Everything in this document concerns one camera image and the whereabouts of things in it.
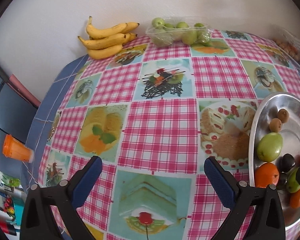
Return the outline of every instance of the pink pipe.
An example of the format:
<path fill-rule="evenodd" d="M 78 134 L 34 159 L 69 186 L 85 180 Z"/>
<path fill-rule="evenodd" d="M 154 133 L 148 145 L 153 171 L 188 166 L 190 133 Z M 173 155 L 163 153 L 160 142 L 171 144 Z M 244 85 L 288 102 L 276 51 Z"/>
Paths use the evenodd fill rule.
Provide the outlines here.
<path fill-rule="evenodd" d="M 34 95 L 31 94 L 29 92 L 29 90 L 24 87 L 23 84 L 21 84 L 21 82 L 16 78 L 15 75 L 11 75 L 10 78 L 9 78 L 9 81 L 12 84 L 14 84 L 16 86 L 16 88 L 19 90 L 17 92 L 20 92 L 32 104 L 34 104 L 35 106 L 39 107 L 39 105 L 41 104 L 41 102 L 37 98 L 35 98 Z"/>

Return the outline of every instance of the metal screw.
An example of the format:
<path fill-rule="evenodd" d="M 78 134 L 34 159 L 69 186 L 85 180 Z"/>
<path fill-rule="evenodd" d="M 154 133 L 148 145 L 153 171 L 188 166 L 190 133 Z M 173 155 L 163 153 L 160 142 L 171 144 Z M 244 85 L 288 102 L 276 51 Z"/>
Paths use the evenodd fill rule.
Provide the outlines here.
<path fill-rule="evenodd" d="M 270 185 L 269 185 L 269 188 L 270 188 L 270 189 L 276 189 L 276 186 L 275 186 L 275 184 L 270 184 Z"/>
<path fill-rule="evenodd" d="M 61 187 L 64 187 L 64 186 L 66 186 L 67 184 L 68 184 L 68 181 L 67 181 L 66 179 L 63 179 L 62 181 L 59 182 L 59 185 L 60 185 Z"/>
<path fill-rule="evenodd" d="M 246 186 L 248 185 L 248 183 L 245 182 L 244 180 L 240 180 L 240 181 L 239 181 L 239 185 L 240 185 L 241 187 L 246 187 Z"/>
<path fill-rule="evenodd" d="M 35 190 L 35 189 L 37 189 L 37 187 L 38 187 L 37 184 L 33 184 L 30 188 L 31 188 L 32 190 Z"/>

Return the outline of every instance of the tangerine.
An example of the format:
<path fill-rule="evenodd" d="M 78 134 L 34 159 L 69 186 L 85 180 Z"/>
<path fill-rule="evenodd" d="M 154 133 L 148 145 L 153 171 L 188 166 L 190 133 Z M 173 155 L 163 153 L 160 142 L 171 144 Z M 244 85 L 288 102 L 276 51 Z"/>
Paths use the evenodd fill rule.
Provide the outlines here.
<path fill-rule="evenodd" d="M 266 188 L 269 184 L 277 185 L 279 181 L 279 171 L 273 163 L 262 164 L 254 173 L 256 187 Z"/>
<path fill-rule="evenodd" d="M 290 206 L 292 208 L 300 207 L 300 189 L 297 192 L 291 194 Z"/>

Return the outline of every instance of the table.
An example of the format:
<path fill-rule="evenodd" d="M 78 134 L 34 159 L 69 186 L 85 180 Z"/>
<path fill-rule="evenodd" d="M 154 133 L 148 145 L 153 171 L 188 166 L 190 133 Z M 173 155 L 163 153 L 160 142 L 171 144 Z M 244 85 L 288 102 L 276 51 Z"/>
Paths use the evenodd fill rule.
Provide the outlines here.
<path fill-rule="evenodd" d="M 113 57 L 80 57 L 38 109 L 26 142 L 35 158 L 23 167 L 22 186 L 56 185 L 98 155 L 103 172 L 77 209 L 96 239 L 146 239 L 146 230 L 151 239 L 210 239 L 229 210 L 205 176 L 204 160 L 213 155 L 249 181 L 255 110 L 272 92 L 300 98 L 298 70 L 273 41 L 218 30 L 209 46 L 157 48 L 143 36 Z M 141 220 L 152 223 L 146 229 Z M 287 239 L 298 232 L 300 224 Z"/>

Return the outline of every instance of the bunch of bananas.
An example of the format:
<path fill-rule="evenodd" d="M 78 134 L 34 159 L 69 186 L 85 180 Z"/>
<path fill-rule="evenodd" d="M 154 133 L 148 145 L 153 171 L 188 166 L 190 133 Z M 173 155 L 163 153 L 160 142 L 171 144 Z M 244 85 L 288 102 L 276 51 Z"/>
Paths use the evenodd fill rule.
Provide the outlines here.
<path fill-rule="evenodd" d="M 89 17 L 86 31 L 90 37 L 84 40 L 78 39 L 88 49 L 88 55 L 94 59 L 103 59 L 117 54 L 123 45 L 133 41 L 137 34 L 130 33 L 139 26 L 139 23 L 120 23 L 108 29 L 99 30 L 92 25 L 92 17 Z"/>

